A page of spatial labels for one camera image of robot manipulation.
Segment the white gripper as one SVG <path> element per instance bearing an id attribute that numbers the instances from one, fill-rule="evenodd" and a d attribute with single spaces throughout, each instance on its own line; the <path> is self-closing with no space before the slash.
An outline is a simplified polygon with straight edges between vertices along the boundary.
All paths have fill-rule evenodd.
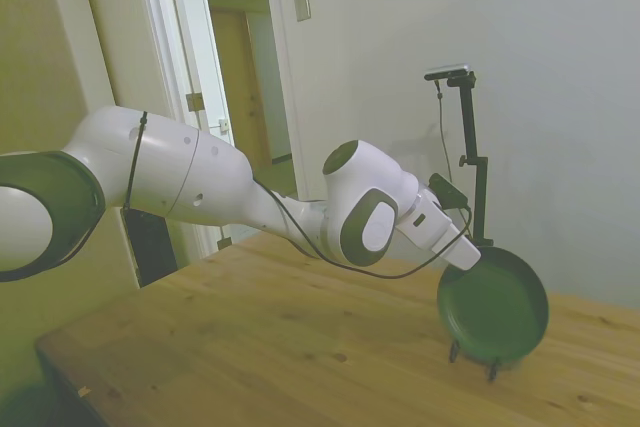
<path id="1" fill-rule="evenodd" d="M 440 208 L 430 190 L 420 190 L 411 209 L 397 223 L 397 230 L 416 247 L 431 251 L 461 270 L 471 269 L 481 258 L 477 247 Z"/>

